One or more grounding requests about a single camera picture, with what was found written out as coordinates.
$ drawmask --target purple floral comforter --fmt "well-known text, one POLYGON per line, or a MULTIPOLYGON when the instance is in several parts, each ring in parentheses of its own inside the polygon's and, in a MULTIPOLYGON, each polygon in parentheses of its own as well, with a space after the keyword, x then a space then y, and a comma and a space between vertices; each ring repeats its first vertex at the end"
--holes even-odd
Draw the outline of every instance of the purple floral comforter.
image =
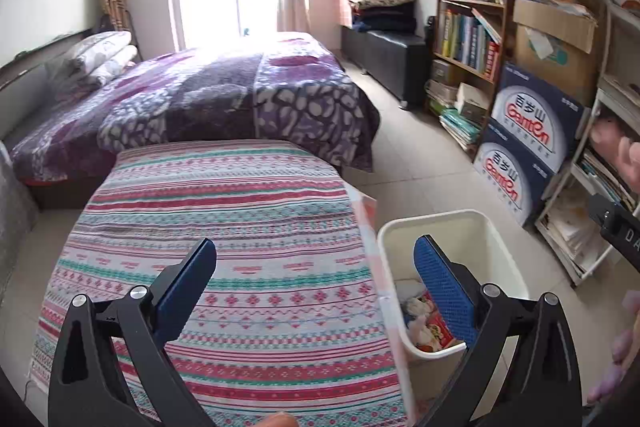
POLYGON ((146 60, 63 103, 11 151, 29 182, 104 176, 119 151, 188 140, 288 140, 335 166, 371 168, 379 113, 335 57, 304 33, 244 38, 146 60))

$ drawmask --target bed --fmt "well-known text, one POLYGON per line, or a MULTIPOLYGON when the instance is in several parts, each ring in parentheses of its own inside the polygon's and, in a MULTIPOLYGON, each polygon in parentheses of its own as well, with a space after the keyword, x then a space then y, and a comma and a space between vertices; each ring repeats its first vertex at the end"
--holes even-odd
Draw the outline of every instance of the bed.
POLYGON ((239 42, 147 60, 82 100, 44 105, 4 138, 18 179, 103 178, 125 149, 255 138, 370 170, 379 113, 333 54, 301 33, 239 42))
MULTIPOLYGON (((218 266, 166 352, 217 425, 281 410, 304 427, 405 425, 406 361, 381 312, 387 289, 374 282, 372 208, 360 196, 332 166, 278 140, 122 152, 49 281, 30 380, 46 393, 77 293, 97 301, 148 285, 206 236, 218 266)), ((115 348, 138 408, 154 416, 126 346, 115 348)))

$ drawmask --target red packet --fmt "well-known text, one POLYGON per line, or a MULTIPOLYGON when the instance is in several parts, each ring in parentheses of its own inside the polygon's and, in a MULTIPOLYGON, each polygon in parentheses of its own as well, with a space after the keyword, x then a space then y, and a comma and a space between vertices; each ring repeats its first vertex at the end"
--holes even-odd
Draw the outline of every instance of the red packet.
MULTIPOLYGON (((426 290, 422 296, 429 299, 435 305, 435 301, 431 298, 431 294, 428 290, 426 290)), ((447 328, 447 324, 438 309, 436 309, 428 318, 427 326, 430 327, 431 333, 433 333, 433 336, 437 338, 440 347, 443 349, 444 347, 449 347, 449 345, 456 340, 451 331, 449 331, 449 328, 447 328)))

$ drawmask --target tile floor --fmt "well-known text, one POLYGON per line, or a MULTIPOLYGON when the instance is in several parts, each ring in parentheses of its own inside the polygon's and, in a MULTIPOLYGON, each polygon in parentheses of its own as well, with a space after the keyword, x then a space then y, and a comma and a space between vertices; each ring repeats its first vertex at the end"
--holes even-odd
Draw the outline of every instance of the tile floor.
MULTIPOLYGON (((577 349, 582 394, 610 360, 610 343, 632 325, 620 306, 627 289, 640 289, 640 274, 625 260, 605 264, 578 289, 542 238, 519 228, 473 170, 467 156, 438 122, 398 108, 398 101, 369 76, 345 63, 348 73, 380 110, 373 142, 376 172, 346 169, 345 179, 378 200, 377 227, 398 217, 462 208, 484 212, 494 223, 532 295, 553 291, 561 299, 577 349)), ((44 212, 23 243, 0 307, 0 365, 21 396, 25 393, 33 333, 47 280, 79 211, 44 212)), ((510 356, 495 371, 499 390, 510 356)), ((495 396, 485 396, 492 402, 495 396)))

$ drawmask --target headboard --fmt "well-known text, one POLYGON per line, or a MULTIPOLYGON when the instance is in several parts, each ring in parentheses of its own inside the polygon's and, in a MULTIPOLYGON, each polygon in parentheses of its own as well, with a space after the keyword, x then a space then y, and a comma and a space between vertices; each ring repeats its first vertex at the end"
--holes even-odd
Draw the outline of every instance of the headboard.
POLYGON ((0 68, 0 140, 44 102, 47 70, 44 64, 91 34, 91 30, 65 35, 28 52, 0 68))

